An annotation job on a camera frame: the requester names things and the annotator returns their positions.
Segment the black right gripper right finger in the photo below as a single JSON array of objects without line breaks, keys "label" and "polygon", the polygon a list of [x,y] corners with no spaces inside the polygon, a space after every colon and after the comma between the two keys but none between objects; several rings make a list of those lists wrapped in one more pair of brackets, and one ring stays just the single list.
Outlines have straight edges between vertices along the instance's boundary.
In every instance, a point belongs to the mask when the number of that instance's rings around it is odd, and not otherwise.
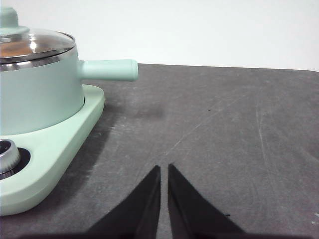
[{"label": "black right gripper right finger", "polygon": [[244,234],[210,204],[183,174],[168,165],[168,207],[173,234]]}]

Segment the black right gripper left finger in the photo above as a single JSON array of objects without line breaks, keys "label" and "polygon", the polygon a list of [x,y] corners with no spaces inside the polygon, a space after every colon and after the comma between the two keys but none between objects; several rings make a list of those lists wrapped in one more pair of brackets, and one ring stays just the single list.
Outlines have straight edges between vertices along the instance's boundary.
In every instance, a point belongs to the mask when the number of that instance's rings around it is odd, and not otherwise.
[{"label": "black right gripper left finger", "polygon": [[156,165],[136,188],[103,216],[88,234],[156,234],[160,214],[160,167]]}]

